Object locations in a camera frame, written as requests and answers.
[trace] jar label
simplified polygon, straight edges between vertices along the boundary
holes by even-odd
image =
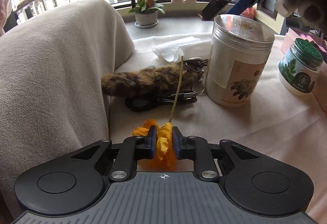
[[[235,60],[221,100],[235,104],[248,101],[259,81],[264,66],[265,63],[252,65]]]
[[[303,93],[310,93],[318,77],[306,68],[289,50],[278,65],[284,79],[295,89]]]

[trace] white flower pot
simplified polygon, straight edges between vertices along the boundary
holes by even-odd
[[[137,27],[147,27],[155,26],[158,23],[158,12],[154,12],[151,14],[138,14],[135,13],[135,25]]]

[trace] green jar lid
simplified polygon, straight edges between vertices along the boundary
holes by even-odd
[[[302,55],[307,60],[316,60],[318,63],[324,61],[323,55],[308,41],[297,38],[294,41],[295,45],[302,51]]]

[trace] small jar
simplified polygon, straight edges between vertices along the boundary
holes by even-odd
[[[206,92],[229,107],[247,103],[274,43],[274,31],[242,16],[215,17]]]
[[[279,63],[279,78],[291,93],[301,96],[313,90],[324,59],[308,41],[295,39]]]

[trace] large transparent jar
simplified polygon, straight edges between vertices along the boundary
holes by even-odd
[[[216,16],[206,79],[208,96],[229,107],[247,103],[274,40],[274,31],[264,24],[242,16]]]

